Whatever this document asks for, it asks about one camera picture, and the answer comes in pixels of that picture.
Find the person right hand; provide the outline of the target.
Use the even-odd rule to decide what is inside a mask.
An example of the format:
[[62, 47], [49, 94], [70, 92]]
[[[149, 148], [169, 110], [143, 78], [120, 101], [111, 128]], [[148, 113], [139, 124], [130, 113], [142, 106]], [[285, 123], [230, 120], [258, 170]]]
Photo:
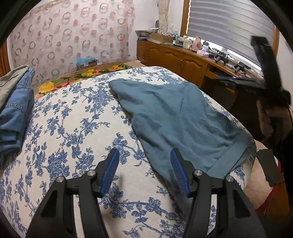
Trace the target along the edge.
[[278, 123], [280, 128], [277, 135], [281, 139], [285, 139], [289, 132], [292, 130], [292, 110], [290, 107], [278, 108], [274, 107], [271, 109], [265, 109], [260, 102], [256, 102], [258, 110], [258, 118], [260, 122], [260, 129], [263, 135], [268, 138], [273, 135], [277, 126], [273, 126], [273, 122]]

